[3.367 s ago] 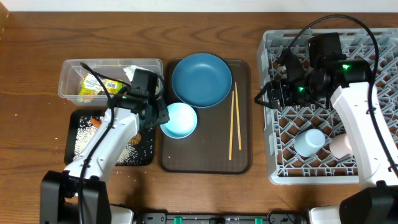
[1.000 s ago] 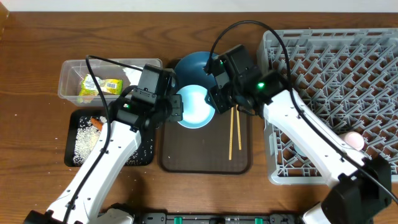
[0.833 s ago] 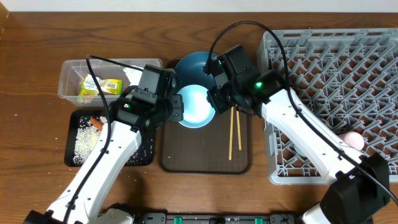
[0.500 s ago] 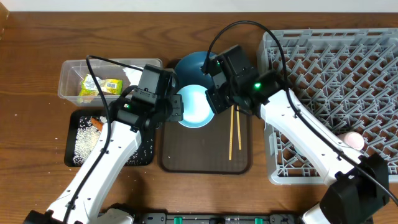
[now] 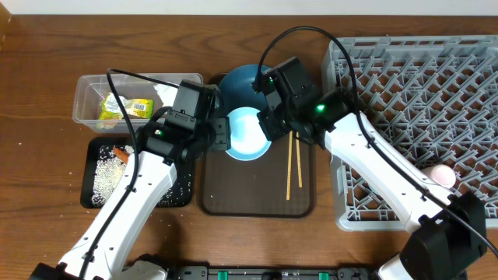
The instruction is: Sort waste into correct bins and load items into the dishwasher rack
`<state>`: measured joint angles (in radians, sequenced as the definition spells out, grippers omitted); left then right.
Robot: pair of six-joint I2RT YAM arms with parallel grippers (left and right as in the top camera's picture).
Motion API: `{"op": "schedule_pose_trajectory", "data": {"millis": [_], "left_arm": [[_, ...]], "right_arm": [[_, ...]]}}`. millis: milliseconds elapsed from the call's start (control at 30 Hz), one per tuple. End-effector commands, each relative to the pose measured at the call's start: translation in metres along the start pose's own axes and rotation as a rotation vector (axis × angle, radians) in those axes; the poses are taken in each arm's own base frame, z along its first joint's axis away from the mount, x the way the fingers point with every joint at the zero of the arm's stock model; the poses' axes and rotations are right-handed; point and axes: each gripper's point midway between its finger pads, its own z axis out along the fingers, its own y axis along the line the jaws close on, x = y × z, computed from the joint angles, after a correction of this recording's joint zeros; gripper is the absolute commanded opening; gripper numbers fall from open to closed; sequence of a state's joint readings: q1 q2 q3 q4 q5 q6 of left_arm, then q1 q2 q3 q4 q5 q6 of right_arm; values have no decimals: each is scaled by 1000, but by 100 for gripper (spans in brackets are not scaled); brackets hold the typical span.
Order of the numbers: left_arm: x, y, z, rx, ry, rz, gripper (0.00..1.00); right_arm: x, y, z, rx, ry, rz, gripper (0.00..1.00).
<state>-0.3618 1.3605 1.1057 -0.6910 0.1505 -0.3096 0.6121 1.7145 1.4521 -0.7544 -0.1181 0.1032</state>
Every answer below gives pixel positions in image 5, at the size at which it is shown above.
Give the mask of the short wooden chopstick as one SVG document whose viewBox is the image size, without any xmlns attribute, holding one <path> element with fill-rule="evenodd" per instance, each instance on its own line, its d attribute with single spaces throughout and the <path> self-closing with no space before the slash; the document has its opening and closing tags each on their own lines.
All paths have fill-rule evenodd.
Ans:
<svg viewBox="0 0 498 280">
<path fill-rule="evenodd" d="M 286 200 L 290 200 L 290 192 L 292 185 L 292 160 L 293 160 L 293 135 L 292 132 L 288 134 L 288 156 L 287 156 L 287 176 L 286 176 Z"/>
</svg>

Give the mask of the light blue bowl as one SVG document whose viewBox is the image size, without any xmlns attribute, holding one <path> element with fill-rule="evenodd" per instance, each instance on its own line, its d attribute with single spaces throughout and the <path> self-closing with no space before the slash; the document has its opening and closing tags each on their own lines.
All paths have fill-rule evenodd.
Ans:
<svg viewBox="0 0 498 280">
<path fill-rule="evenodd" d="M 239 107 L 228 113 L 230 121 L 230 148 L 226 153 L 239 161 L 252 161 L 263 156 L 270 148 L 269 141 L 258 120 L 259 109 Z"/>
</svg>

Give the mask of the dark blue plate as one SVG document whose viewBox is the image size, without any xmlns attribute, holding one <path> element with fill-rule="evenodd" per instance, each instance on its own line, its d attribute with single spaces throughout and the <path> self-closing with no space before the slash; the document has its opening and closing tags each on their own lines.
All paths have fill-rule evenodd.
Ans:
<svg viewBox="0 0 498 280">
<path fill-rule="evenodd" d="M 263 93 L 256 93 L 252 83 L 257 74 L 257 65 L 242 65 L 229 72 L 219 83 L 224 113 L 239 107 L 265 110 L 268 103 Z"/>
</svg>

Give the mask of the white napkin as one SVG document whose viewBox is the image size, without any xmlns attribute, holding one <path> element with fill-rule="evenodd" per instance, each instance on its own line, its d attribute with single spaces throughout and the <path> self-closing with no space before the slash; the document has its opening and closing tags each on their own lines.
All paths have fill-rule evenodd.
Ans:
<svg viewBox="0 0 498 280">
<path fill-rule="evenodd" d="M 176 99 L 178 88 L 164 84 L 156 84 L 153 87 L 162 103 L 161 107 L 172 107 Z"/>
</svg>

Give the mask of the orange carrot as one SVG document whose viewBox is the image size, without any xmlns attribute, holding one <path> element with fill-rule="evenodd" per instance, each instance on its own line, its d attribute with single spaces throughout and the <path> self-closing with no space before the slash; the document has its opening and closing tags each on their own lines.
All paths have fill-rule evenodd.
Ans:
<svg viewBox="0 0 498 280">
<path fill-rule="evenodd" d="M 124 164 L 128 163 L 129 154 L 126 151 L 115 146 L 113 147 L 113 152 L 116 155 L 116 157 Z"/>
</svg>

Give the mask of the white rice pile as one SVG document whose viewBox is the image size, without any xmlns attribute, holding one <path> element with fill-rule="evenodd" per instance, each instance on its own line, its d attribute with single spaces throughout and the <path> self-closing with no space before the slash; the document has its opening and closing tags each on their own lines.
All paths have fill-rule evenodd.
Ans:
<svg viewBox="0 0 498 280">
<path fill-rule="evenodd" d="M 101 208 L 117 186 L 124 174 L 126 164 L 120 161 L 113 152 L 113 147 L 134 152 L 130 145 L 102 145 L 99 147 L 96 168 L 89 180 L 89 204 L 91 208 Z M 193 190 L 194 163 L 181 166 L 177 180 L 157 206 L 160 208 L 183 207 L 191 201 Z"/>
</svg>

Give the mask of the pink cup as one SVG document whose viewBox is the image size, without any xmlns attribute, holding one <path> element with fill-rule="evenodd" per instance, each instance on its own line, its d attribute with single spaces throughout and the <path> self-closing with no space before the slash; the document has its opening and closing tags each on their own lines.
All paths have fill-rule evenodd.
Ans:
<svg viewBox="0 0 498 280">
<path fill-rule="evenodd" d="M 456 183 L 455 172 L 444 164 L 427 167 L 423 169 L 422 172 L 431 180 L 445 188 L 451 188 Z"/>
</svg>

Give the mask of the long wooden chopstick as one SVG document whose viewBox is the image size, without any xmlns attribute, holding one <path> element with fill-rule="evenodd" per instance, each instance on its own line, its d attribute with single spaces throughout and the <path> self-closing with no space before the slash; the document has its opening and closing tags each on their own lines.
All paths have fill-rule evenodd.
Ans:
<svg viewBox="0 0 498 280">
<path fill-rule="evenodd" d="M 300 141 L 298 139 L 299 133 L 296 133 L 296 164 L 297 164 L 297 172 L 298 172 L 298 186 L 299 188 L 303 187 L 303 179 L 302 179 L 302 165 L 301 165 L 301 153 L 300 153 Z"/>
</svg>

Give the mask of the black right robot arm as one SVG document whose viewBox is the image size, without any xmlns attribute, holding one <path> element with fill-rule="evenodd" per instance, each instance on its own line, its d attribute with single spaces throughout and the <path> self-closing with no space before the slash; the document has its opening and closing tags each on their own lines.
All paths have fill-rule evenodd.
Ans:
<svg viewBox="0 0 498 280">
<path fill-rule="evenodd" d="M 265 137 L 287 133 L 349 165 L 395 212 L 410 237 L 377 270 L 380 279 L 456 279 L 486 254 L 486 214 L 472 193 L 458 197 L 380 136 L 348 93 L 322 93 L 298 58 L 258 68 L 253 88 L 268 103 L 258 114 Z"/>
</svg>

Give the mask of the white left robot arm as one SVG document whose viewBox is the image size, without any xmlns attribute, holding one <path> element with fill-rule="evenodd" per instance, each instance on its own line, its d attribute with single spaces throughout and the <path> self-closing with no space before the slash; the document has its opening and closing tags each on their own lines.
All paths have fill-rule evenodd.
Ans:
<svg viewBox="0 0 498 280">
<path fill-rule="evenodd" d="M 124 266 L 153 209 L 176 184 L 181 166 L 203 152 L 229 148 L 229 119 L 221 110 L 186 114 L 164 107 L 131 137 L 134 152 L 90 227 L 56 266 L 39 263 L 30 278 L 137 279 L 165 272 L 157 264 L 145 271 Z"/>
</svg>

